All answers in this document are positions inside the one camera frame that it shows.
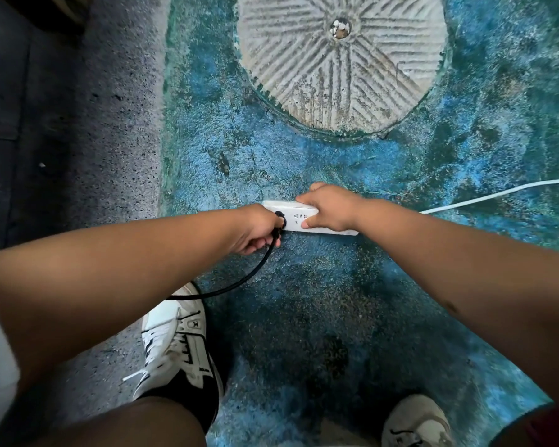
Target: white power cord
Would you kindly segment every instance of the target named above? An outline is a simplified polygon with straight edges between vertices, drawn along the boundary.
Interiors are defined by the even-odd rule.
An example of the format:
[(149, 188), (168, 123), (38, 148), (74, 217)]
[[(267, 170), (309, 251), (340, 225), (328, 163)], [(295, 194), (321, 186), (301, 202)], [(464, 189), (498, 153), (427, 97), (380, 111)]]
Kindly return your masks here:
[(540, 182), (526, 183), (525, 185), (520, 185), (519, 187), (506, 189), (505, 191), (499, 191), (499, 193), (489, 194), (488, 196), (483, 196), (483, 197), (479, 197), (479, 198), (476, 198), (476, 199), (470, 199), (469, 201), (465, 201), (465, 202), (457, 202), (456, 204), (445, 205), (443, 207), (437, 207), (436, 209), (424, 210), (424, 211), (421, 211), (420, 213), (431, 214), (431, 213), (437, 213), (438, 211), (457, 209), (458, 207), (464, 207), (465, 205), (475, 204), (477, 202), (488, 201), (489, 199), (498, 198), (499, 196), (504, 196), (506, 194), (515, 193), (516, 191), (520, 191), (522, 189), (532, 188), (532, 187), (541, 187), (542, 185), (555, 185), (557, 183), (559, 183), (559, 179), (557, 179), (557, 180), (542, 180)]

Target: blue painted floor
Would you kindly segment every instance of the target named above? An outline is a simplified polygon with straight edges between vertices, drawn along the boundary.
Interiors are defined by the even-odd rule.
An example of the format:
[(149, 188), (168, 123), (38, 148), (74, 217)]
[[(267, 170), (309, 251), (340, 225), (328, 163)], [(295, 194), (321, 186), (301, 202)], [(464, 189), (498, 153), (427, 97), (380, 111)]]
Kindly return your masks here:
[[(235, 54), (234, 3), (172, 0), (163, 214), (292, 200), (315, 180), (422, 210), (559, 178), (559, 0), (445, 0), (440, 81), (385, 139), (356, 141), (261, 101)], [(559, 186), (442, 216), (559, 250)], [(198, 284), (222, 287), (260, 259), (230, 258)], [(460, 445), (479, 446), (547, 401), (361, 236), (286, 234), (207, 308), (229, 374), (211, 445), (314, 445), (324, 417), (378, 437), (390, 407), (423, 391)]]

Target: shoe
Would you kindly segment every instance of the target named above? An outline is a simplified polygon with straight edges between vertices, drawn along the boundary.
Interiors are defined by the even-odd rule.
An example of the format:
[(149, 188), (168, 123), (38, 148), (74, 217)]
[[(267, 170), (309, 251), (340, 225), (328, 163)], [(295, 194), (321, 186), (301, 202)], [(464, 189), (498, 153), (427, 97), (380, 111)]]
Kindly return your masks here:
[(389, 414), (382, 447), (454, 447), (451, 427), (437, 403), (425, 395), (411, 395)]
[[(198, 295), (187, 284), (174, 295)], [(133, 400), (161, 396), (182, 404), (204, 426), (215, 420), (224, 386), (207, 351), (207, 324), (201, 300), (165, 300), (143, 317), (141, 334), (145, 367), (124, 378), (141, 375)]]

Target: circular drain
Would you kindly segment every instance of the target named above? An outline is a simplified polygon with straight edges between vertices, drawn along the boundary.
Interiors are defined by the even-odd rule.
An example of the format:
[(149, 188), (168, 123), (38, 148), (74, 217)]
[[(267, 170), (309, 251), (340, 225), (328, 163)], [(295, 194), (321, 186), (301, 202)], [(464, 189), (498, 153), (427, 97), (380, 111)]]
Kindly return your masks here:
[(302, 124), (374, 133), (434, 82), (447, 40), (441, 0), (238, 0), (241, 63)]

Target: concrete floor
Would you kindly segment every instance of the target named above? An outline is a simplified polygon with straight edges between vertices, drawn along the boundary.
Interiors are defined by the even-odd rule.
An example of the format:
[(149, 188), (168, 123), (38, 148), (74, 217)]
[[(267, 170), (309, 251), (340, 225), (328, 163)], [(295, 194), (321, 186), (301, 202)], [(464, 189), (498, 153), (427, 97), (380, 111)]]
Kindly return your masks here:
[[(157, 215), (168, 9), (94, 0), (73, 40), (0, 0), (0, 248)], [(121, 378), (142, 354), (133, 326), (65, 364), (15, 405), (0, 445), (128, 401)]]

